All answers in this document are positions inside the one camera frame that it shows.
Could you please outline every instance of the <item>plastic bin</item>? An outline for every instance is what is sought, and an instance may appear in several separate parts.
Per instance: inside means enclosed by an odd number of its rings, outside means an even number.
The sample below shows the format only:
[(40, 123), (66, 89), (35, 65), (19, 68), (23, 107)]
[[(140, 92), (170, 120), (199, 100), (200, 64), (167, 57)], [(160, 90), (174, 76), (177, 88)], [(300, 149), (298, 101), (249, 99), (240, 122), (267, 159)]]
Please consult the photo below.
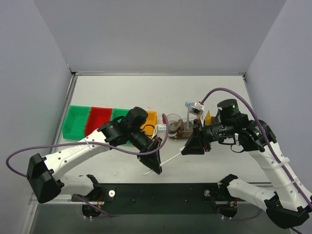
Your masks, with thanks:
[(90, 135), (95, 129), (111, 120), (112, 108), (91, 107), (91, 111), (84, 128), (85, 136)]
[(127, 110), (127, 109), (116, 109), (116, 108), (114, 108), (111, 120), (113, 120), (113, 119), (115, 119), (115, 118), (117, 118), (119, 116), (126, 116), (128, 114), (128, 112), (129, 112), (129, 110)]
[(91, 107), (70, 106), (62, 126), (63, 138), (81, 140), (85, 137), (84, 128), (90, 113)]
[(156, 111), (147, 111), (148, 117), (146, 122), (141, 126), (141, 129), (144, 129), (146, 134), (151, 138), (154, 133), (154, 128), (146, 125), (153, 125), (154, 127), (157, 124), (157, 112)]

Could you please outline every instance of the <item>yellow object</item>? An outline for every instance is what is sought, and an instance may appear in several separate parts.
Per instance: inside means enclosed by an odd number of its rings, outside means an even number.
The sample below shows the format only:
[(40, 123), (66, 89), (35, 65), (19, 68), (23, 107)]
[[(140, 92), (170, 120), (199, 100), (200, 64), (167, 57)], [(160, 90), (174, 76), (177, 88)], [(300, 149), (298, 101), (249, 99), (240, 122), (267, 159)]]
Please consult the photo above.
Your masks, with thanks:
[(210, 125), (210, 124), (211, 124), (211, 116), (210, 116), (210, 112), (208, 111), (205, 117), (205, 125)]
[(147, 126), (147, 125), (150, 124), (150, 125), (153, 125), (154, 127), (156, 126), (156, 124), (157, 124), (157, 112), (156, 111), (147, 111), (147, 113), (148, 113), (148, 117), (146, 119), (146, 122), (141, 126), (141, 129), (144, 129), (144, 131), (146, 132), (146, 135), (148, 135), (149, 138), (151, 138), (153, 133), (154, 133), (154, 128), (152, 126)]

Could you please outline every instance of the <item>red object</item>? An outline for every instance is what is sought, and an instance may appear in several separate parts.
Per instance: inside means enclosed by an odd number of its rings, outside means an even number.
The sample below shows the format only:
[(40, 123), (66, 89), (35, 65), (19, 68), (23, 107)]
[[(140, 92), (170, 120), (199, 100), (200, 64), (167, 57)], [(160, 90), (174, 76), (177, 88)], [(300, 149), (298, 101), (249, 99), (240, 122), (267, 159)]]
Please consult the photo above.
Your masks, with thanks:
[(90, 135), (95, 129), (111, 120), (113, 109), (91, 107), (87, 124), (84, 128), (85, 136)]

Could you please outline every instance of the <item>yellow bin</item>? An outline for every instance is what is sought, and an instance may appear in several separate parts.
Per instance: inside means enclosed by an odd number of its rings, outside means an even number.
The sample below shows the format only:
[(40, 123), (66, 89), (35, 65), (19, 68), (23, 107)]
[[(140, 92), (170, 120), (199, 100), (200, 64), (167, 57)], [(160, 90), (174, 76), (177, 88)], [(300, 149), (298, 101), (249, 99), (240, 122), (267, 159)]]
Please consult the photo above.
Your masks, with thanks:
[(152, 137), (154, 133), (154, 128), (157, 124), (157, 112), (156, 111), (147, 111), (148, 117), (146, 119), (146, 122), (141, 126), (141, 129), (144, 129), (146, 132), (146, 135), (148, 135), (150, 138)]

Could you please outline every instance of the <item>gray floor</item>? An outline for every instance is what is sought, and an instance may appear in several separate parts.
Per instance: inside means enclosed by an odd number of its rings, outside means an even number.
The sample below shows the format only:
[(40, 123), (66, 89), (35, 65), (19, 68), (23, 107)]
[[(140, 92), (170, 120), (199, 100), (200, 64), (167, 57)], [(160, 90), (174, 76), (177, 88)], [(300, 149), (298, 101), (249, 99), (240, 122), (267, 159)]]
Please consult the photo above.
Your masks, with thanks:
[[(274, 225), (265, 213), (250, 221), (221, 220), (207, 215), (120, 215), (83, 221), (81, 205), (38, 205), (31, 234), (289, 234)], [(241, 204), (237, 217), (257, 213), (250, 204)]]

